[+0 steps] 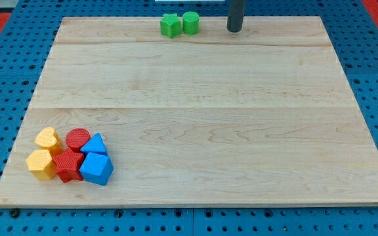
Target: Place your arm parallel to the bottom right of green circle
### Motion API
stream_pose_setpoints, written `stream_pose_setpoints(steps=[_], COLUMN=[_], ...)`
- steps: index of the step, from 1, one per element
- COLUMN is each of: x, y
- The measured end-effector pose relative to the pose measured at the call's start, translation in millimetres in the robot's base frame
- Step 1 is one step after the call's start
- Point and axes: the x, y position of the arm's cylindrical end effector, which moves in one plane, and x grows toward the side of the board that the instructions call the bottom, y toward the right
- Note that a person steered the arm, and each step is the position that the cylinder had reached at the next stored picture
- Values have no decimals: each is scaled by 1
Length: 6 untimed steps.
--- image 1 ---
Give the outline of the black cylindrical robot arm tip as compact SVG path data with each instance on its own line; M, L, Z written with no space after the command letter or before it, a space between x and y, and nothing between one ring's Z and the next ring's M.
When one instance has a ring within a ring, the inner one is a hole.
M230 0L226 29L236 33L242 29L246 0Z

